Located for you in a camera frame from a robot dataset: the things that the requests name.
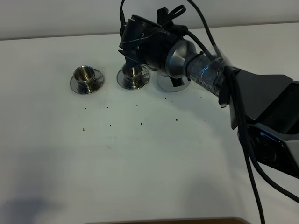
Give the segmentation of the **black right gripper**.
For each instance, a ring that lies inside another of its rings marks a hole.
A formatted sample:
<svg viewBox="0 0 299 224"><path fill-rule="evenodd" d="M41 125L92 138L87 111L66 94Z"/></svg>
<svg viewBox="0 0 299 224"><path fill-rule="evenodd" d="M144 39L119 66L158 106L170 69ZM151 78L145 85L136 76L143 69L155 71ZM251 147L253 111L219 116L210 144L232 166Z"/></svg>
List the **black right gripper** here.
<svg viewBox="0 0 299 224"><path fill-rule="evenodd" d="M119 52L129 68L146 64L166 71L168 53L178 42L178 36L138 15L132 15L124 29ZM169 77L173 87L184 86L183 78Z"/></svg>

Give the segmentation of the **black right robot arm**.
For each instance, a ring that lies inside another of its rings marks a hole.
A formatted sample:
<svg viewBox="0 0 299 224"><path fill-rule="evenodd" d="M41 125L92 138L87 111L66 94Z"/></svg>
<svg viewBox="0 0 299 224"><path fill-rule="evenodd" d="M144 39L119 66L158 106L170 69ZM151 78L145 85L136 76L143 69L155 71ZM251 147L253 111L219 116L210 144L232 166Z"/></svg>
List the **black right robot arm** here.
<svg viewBox="0 0 299 224"><path fill-rule="evenodd" d="M236 76L255 159L293 177L299 176L299 84L285 75L256 75L228 65L216 49L197 53L187 28L171 21L153 23L133 15L122 28L120 53L127 77L141 65L160 72L158 83L181 89L194 81L232 105L226 73Z"/></svg>

